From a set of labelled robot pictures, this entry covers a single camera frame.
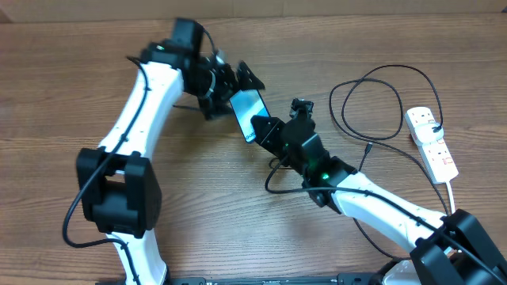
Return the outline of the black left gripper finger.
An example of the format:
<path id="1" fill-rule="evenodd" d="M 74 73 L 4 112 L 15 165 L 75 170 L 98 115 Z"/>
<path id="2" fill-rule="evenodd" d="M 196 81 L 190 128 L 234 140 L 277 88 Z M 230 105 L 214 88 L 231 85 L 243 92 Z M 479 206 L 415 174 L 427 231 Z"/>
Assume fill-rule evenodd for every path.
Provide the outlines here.
<path id="1" fill-rule="evenodd" d="M 233 114 L 233 110 L 227 102 L 214 101 L 211 98 L 200 99 L 200 111 L 206 120 Z"/>
<path id="2" fill-rule="evenodd" d="M 257 78 L 244 61 L 240 61 L 236 70 L 240 90 L 263 90 L 264 83 Z"/>

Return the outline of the blue Galaxy smartphone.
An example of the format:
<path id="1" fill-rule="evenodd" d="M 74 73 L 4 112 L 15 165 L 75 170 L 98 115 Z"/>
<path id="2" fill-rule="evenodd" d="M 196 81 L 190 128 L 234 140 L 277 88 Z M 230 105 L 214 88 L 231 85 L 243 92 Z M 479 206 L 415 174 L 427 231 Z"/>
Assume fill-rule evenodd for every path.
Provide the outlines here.
<path id="1" fill-rule="evenodd" d="M 256 138 L 252 117 L 270 117 L 260 92 L 256 89 L 239 90 L 230 103 L 246 143 L 252 143 Z"/>

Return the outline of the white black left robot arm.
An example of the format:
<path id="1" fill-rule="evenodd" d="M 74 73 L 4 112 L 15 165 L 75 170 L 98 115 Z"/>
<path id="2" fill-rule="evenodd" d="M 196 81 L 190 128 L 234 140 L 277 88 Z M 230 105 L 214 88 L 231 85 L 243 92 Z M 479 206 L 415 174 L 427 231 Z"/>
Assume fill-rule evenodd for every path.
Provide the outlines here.
<path id="1" fill-rule="evenodd" d="M 233 112 L 236 93 L 265 87 L 245 62 L 232 68 L 216 47 L 203 56 L 208 35 L 197 21 L 179 17 L 170 38 L 129 57 L 138 74 L 127 103 L 99 146 L 77 156 L 79 190 L 63 220 L 63 240 L 76 249 L 114 244 L 125 284 L 170 282 L 154 233 L 162 190 L 151 160 L 175 102 L 189 93 L 212 120 Z"/>

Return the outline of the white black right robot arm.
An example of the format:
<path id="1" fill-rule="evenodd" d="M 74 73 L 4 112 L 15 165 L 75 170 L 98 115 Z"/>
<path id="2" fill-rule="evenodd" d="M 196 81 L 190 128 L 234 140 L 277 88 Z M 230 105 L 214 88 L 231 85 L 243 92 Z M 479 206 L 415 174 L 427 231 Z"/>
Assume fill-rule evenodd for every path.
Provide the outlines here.
<path id="1" fill-rule="evenodd" d="M 276 117 L 251 120 L 258 145 L 303 178 L 320 207 L 360 220 L 406 250 L 421 284 L 504 284 L 506 260 L 476 217 L 419 207 L 373 183 L 356 168 L 331 157 L 300 115 L 288 123 Z"/>

